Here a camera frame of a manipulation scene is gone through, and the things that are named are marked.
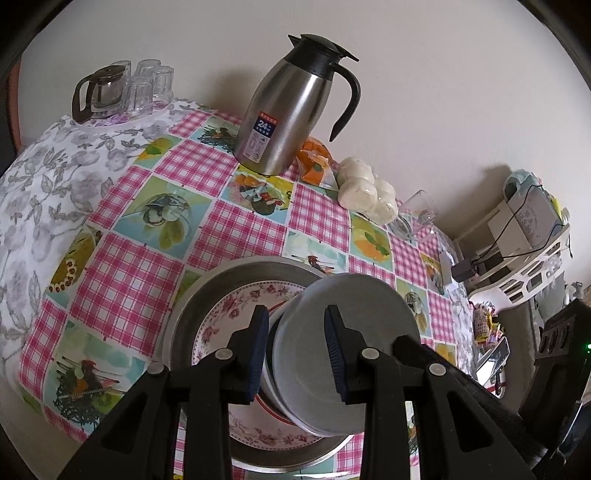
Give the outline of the large stainless steel plate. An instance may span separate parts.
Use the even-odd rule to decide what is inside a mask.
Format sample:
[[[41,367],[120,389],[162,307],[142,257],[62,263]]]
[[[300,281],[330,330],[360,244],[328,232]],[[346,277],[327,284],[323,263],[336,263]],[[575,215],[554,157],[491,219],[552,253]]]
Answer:
[[[202,275],[181,292],[163,333],[160,357],[171,370],[193,365],[191,350],[205,315],[226,294],[256,281],[279,280],[308,287],[322,272],[281,257],[259,256],[233,260]],[[263,451],[230,437],[232,463],[256,474],[318,473],[327,477],[356,476],[363,450],[361,435],[321,438],[310,446],[287,451]]]

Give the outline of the floral rim round plate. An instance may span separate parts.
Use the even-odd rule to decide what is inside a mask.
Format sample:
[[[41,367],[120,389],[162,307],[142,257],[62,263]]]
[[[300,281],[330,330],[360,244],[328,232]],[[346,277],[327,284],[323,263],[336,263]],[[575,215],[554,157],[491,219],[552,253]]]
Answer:
[[[236,330],[249,326],[254,307],[266,306],[270,312],[299,294],[304,287],[294,283],[266,280],[236,288],[223,296],[202,320],[195,335],[191,363],[228,344]],[[256,396],[249,405],[228,407],[230,437],[263,451],[287,451],[317,443],[320,438],[290,422],[271,409],[270,402]]]

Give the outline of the small white bowl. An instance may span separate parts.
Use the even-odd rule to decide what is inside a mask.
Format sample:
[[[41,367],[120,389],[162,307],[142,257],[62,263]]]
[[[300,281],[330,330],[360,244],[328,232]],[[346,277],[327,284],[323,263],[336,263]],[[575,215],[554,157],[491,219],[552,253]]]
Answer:
[[[363,432],[365,407],[341,400],[325,345],[325,308],[339,308],[346,327],[360,331],[370,347],[391,353],[393,342],[420,331],[404,297],[387,283],[363,274],[337,274],[315,281],[288,302],[276,322],[270,368],[291,421],[321,437]]]

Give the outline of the strawberry pattern bowl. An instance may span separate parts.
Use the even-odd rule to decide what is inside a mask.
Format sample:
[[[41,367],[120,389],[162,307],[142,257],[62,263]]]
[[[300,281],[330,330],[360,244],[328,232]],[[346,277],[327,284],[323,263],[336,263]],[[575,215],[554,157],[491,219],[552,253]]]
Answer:
[[[290,306],[293,299],[284,301],[283,303],[277,304],[270,309],[270,332],[267,336],[266,341],[266,354],[263,360],[263,371],[262,377],[260,377],[259,396],[263,398],[263,402],[269,407],[270,412],[273,413],[276,418],[279,418],[283,423],[295,425],[301,430],[311,434],[311,429],[308,428],[303,422],[296,417],[291,416],[290,409],[284,405],[283,400],[280,398],[280,394],[276,391],[276,383],[273,379],[273,342],[276,337],[276,330],[279,327],[280,319],[283,317],[284,312]]]

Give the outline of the white square bowl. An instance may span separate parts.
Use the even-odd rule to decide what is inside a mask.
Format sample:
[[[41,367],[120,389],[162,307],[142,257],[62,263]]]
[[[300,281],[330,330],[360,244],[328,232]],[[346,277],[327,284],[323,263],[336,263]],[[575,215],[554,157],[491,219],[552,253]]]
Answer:
[[[291,307],[297,306],[300,299],[293,297],[283,304],[277,305],[273,312],[270,312],[270,331],[266,340],[266,357],[263,362],[262,385],[260,391],[269,398],[270,403],[273,403],[277,414],[286,418],[287,422],[301,426],[303,425],[298,419],[297,414],[294,413],[294,399],[297,399],[300,394],[297,382],[290,384],[290,391],[281,389],[277,386],[276,377],[274,377],[273,370],[273,348],[274,340],[276,340],[276,333],[280,327],[280,321],[283,315],[290,310]]]

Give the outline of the candy packet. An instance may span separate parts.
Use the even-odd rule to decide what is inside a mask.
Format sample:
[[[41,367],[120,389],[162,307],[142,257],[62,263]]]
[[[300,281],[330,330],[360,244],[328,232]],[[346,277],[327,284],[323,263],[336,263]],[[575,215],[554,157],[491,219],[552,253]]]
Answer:
[[[493,317],[496,310],[491,302],[473,304],[473,332],[476,344],[486,346],[496,342],[498,324]]]

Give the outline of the white plastic basket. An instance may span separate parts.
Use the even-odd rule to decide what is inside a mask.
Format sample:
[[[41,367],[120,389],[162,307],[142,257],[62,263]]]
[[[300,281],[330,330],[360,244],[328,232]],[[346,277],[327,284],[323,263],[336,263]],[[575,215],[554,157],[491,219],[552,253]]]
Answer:
[[[469,300],[491,302],[500,312],[564,273],[573,258],[570,212],[538,176],[517,170],[504,183],[503,200],[455,243],[463,259],[479,262],[478,275],[462,282]]]

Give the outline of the black power adapter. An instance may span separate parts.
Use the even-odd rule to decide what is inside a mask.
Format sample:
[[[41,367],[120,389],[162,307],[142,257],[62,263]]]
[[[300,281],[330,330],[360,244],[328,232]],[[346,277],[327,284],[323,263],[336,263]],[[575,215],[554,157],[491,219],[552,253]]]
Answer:
[[[463,259],[452,266],[452,278],[458,283],[465,282],[478,275],[478,265],[476,260]]]

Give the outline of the clear glass mug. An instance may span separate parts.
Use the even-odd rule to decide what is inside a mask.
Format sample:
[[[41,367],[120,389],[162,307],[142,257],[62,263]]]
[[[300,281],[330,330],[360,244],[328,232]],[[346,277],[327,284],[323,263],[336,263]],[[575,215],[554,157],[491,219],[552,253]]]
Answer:
[[[425,190],[417,191],[399,207],[398,216],[388,225],[399,239],[419,245],[434,234],[437,208]]]

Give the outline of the pink checkered tablecloth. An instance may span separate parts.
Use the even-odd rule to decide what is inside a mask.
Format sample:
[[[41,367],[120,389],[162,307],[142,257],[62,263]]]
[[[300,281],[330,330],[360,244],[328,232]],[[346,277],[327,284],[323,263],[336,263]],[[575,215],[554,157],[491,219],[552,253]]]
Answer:
[[[24,400],[68,437],[85,440],[143,373],[180,293],[243,257],[379,278],[424,308],[426,344],[472,367],[467,296],[437,288],[447,239],[405,243],[294,170],[264,177],[238,165],[237,131],[228,114],[186,115],[148,144],[66,247],[18,380]]]

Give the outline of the bag of steamed buns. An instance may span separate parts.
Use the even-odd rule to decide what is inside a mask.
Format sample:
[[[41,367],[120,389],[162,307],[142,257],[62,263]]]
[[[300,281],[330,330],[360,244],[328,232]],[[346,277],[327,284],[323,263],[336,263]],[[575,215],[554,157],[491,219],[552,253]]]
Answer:
[[[374,174],[362,159],[348,157],[339,164],[338,202],[346,210],[362,214],[377,225],[388,225],[399,214],[394,186]]]

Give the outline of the grey floral towel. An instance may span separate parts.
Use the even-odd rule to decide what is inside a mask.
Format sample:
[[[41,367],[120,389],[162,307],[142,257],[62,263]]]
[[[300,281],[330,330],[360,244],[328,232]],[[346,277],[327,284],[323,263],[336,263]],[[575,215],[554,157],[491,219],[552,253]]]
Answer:
[[[149,143],[194,101],[128,126],[95,130],[60,118],[1,178],[1,360],[22,350],[50,276],[89,215]]]

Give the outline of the orange snack packet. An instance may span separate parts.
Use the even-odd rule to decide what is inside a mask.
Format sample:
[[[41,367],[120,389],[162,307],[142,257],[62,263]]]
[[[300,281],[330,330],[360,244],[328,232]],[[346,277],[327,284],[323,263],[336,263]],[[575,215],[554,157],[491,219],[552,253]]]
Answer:
[[[304,183],[329,190],[339,189],[338,163],[320,140],[308,137],[304,141],[297,152],[297,166],[300,180]]]

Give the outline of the clear drinking glass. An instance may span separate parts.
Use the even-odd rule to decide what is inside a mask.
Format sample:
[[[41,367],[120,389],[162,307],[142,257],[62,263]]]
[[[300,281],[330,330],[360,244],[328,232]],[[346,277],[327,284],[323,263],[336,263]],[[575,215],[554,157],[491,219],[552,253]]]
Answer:
[[[154,69],[153,80],[153,103],[157,109],[163,109],[173,99],[173,77],[174,69],[169,66],[159,66]]]
[[[149,115],[153,110],[153,73],[161,65],[158,59],[138,62],[134,74],[126,82],[124,111],[132,116]]]

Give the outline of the stainless steel thermos jug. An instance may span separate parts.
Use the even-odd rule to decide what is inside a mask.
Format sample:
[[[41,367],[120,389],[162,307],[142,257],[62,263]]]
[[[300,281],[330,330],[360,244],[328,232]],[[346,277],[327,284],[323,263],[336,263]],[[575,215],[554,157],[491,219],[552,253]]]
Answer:
[[[361,100],[358,78],[341,65],[345,58],[358,61],[355,55],[315,34],[288,39],[293,48],[257,86],[233,147],[242,166],[264,176],[281,175],[290,168],[325,110],[335,75],[348,82],[351,99],[332,126],[331,140],[348,125]]]

